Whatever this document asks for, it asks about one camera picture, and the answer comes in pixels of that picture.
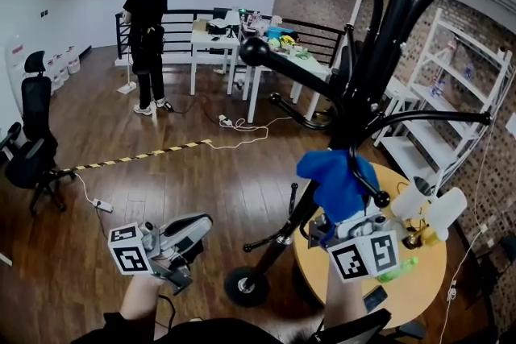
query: man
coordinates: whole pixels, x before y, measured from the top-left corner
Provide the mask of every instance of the man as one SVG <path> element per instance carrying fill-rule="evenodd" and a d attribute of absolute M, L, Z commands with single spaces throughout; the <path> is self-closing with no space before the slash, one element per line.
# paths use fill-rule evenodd
<path fill-rule="evenodd" d="M 259 327 L 231 318 L 187 322 L 167 331 L 154 321 L 158 291 L 163 283 L 163 280 L 155 276 L 134 276 L 126 291 L 120 312 L 105 314 L 106 325 L 103 329 L 92 331 L 73 344 L 94 342 L 282 344 Z M 343 284 L 337 270 L 330 265 L 327 301 L 324 309 L 325 328 L 345 324 L 365 315 L 360 282 Z"/>
<path fill-rule="evenodd" d="M 139 83 L 139 105 L 135 105 L 135 112 L 151 115 L 151 81 L 157 107 L 169 105 L 164 99 L 161 61 L 164 33 L 161 19 L 167 10 L 167 0 L 127 0 L 123 9 L 126 11 L 125 24 L 131 24 L 129 47 L 133 59 L 132 70 L 138 76 Z"/>

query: wooden floor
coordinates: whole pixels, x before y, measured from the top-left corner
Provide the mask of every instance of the wooden floor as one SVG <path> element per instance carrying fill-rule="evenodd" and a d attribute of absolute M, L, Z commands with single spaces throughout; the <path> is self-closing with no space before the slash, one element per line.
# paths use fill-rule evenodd
<path fill-rule="evenodd" d="M 198 71 L 196 104 L 188 114 L 160 110 L 157 117 L 132 112 L 138 93 L 117 93 L 124 71 L 113 69 L 114 48 L 93 50 L 52 99 L 51 128 L 60 146 L 56 162 L 62 168 L 112 160 L 127 155 L 170 147 L 200 139 L 215 145 L 235 145 L 263 136 L 223 129 L 212 118 L 225 114 L 235 121 L 248 105 L 235 88 L 228 97 L 223 77 Z M 285 116 L 266 101 L 268 93 L 289 92 L 290 82 L 274 73 L 262 77 L 256 125 Z M 194 101 L 189 91 L 189 68 L 180 66 L 165 75 L 165 94 L 176 110 Z M 299 107 L 306 110 L 309 94 Z M 271 293 L 256 309 L 235 307 L 225 296 L 223 281 L 234 267 L 254 264 L 261 251 L 246 255 L 245 242 L 271 234 L 287 218 L 290 184 L 302 180 L 295 166 L 309 150 L 323 149 L 328 138 L 308 131 L 294 121 L 277 121 L 269 137 L 238 149 L 215 151 L 208 146 L 189 148 L 156 158 L 86 170 L 81 176 L 90 198 L 114 206 L 101 213 L 106 230 L 134 221 L 156 224 L 192 211 L 204 211 L 214 219 L 206 251 L 193 265 L 194 284 L 173 299 L 175 322 L 192 317 L 240 317 L 266 329 L 283 342 L 304 331 L 310 335 L 320 322 L 313 310 L 293 290 L 293 252 L 285 253 L 271 269 Z M 369 160 L 386 164 L 370 143 L 361 148 Z M 59 213 L 44 196 L 39 216 L 31 218 L 27 207 L 31 191 L 13 188 L 0 178 L 0 251 L 14 266 L 0 264 L 0 337 L 12 343 L 64 343 L 102 326 L 104 312 L 117 311 L 128 277 L 121 276 L 102 236 L 98 217 L 85 200 L 81 182 L 63 180 L 61 192 L 68 205 Z M 456 236 L 448 242 L 448 269 L 441 293 L 419 318 L 428 328 L 425 342 L 439 342 L 446 309 L 447 286 L 464 254 Z M 483 304 L 464 311 L 460 294 L 450 310 L 449 328 L 443 342 L 452 342 L 486 323 Z M 158 320 L 165 323 L 169 310 L 160 304 Z"/>

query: white shelf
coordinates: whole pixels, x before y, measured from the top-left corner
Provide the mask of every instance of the white shelf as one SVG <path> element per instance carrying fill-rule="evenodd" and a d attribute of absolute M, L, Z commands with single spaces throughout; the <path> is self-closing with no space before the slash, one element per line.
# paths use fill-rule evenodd
<path fill-rule="evenodd" d="M 478 89 L 473 83 L 471 83 L 462 73 L 460 73 L 457 69 L 452 68 L 449 64 L 445 64 L 441 59 L 438 59 L 436 56 L 431 53 L 427 53 L 428 59 L 432 62 L 438 64 L 441 68 L 443 68 L 446 72 L 450 73 L 458 82 L 460 82 L 466 89 L 468 89 L 473 95 L 478 97 L 478 99 L 482 103 L 486 103 L 488 101 L 488 97 L 486 97 L 480 89 Z"/>
<path fill-rule="evenodd" d="M 439 25 L 455 33 L 457 35 L 457 40 L 459 40 L 462 44 L 465 44 L 467 47 L 473 49 L 473 51 L 481 55 L 484 59 L 488 60 L 491 64 L 494 64 L 498 67 L 503 64 L 503 61 L 496 55 L 496 53 L 488 49 L 486 46 L 481 44 L 478 40 L 474 39 L 467 33 L 464 33 L 460 29 L 453 27 L 450 23 L 445 22 L 442 19 L 439 20 Z"/>
<path fill-rule="evenodd" d="M 435 171 L 406 136 L 390 136 L 380 141 L 409 180 L 420 176 L 430 184 L 435 182 Z"/>
<path fill-rule="evenodd" d="M 412 90 L 427 101 L 435 110 L 444 110 L 447 112 L 456 112 L 457 110 L 452 106 L 450 102 L 444 99 L 442 96 L 434 96 L 431 93 L 429 86 L 423 86 L 420 84 L 413 84 Z M 473 139 L 476 134 L 469 132 L 469 126 L 465 126 L 463 122 L 448 121 L 453 129 L 460 135 L 461 138 Z"/>
<path fill-rule="evenodd" d="M 455 162 L 452 147 L 428 121 L 405 121 L 403 125 L 422 144 L 435 163 L 442 169 Z"/>

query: blue towel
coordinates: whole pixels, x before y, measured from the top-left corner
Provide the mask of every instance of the blue towel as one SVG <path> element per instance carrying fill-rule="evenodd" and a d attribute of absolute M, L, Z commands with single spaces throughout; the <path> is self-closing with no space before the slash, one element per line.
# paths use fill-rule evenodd
<path fill-rule="evenodd" d="M 298 163 L 298 175 L 319 182 L 314 202 L 320 205 L 332 224 L 364 210 L 364 186 L 348 166 L 347 151 L 310 151 Z M 362 156 L 357 156 L 358 168 L 375 188 L 380 189 L 377 174 Z"/>

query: yellow black tape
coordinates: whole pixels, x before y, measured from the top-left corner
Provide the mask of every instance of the yellow black tape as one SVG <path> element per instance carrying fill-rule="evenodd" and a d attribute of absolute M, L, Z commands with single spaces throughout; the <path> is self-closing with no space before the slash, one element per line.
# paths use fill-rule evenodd
<path fill-rule="evenodd" d="M 187 147 L 198 147 L 204 143 L 211 143 L 210 139 L 204 139 L 202 141 L 185 143 L 184 145 L 179 145 L 177 147 L 167 147 L 165 149 L 158 149 L 157 151 L 148 152 L 146 154 L 140 154 L 137 156 L 120 158 L 117 160 L 107 160 L 106 162 L 99 162 L 97 164 L 89 164 L 89 165 L 81 165 L 74 168 L 63 169 L 62 172 L 70 172 L 70 171 L 82 171 L 83 169 L 92 169 L 92 168 L 101 168 L 107 165 L 115 165 L 122 164 L 124 162 L 131 162 L 132 160 L 142 160 L 144 158 L 148 158 L 149 156 L 158 156 L 161 154 L 166 154 L 167 152 L 180 151 L 181 149 L 186 149 Z"/>

